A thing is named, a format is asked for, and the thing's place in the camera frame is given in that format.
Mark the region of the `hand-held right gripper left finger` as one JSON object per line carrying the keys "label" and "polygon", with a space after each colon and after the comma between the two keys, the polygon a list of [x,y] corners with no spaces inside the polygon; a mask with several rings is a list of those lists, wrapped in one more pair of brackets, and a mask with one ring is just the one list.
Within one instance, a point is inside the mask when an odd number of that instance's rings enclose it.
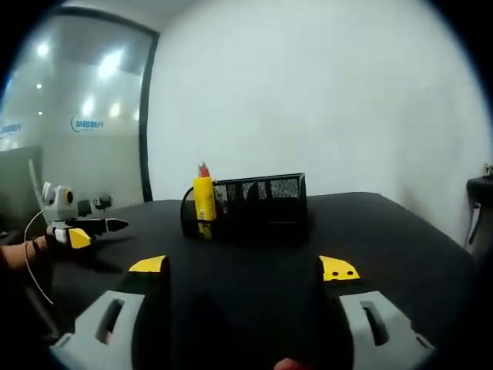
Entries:
{"label": "hand-held right gripper left finger", "polygon": [[64,369],[171,369],[170,282],[167,256],[136,262],[50,352]]}

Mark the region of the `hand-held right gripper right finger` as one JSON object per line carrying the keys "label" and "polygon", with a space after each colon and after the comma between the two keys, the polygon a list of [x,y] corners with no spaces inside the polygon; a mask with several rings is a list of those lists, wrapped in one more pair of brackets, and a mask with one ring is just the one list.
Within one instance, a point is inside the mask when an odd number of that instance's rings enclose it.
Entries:
{"label": "hand-held right gripper right finger", "polygon": [[417,369],[434,346],[350,263],[320,255],[318,291],[331,369]]}

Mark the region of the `person's right hand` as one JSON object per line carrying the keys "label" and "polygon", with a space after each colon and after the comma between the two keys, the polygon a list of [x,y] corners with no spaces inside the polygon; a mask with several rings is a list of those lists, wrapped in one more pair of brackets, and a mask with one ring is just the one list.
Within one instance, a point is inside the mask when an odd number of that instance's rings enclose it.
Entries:
{"label": "person's right hand", "polygon": [[273,367],[274,370],[307,370],[303,364],[293,360],[292,358],[283,358],[278,361]]}

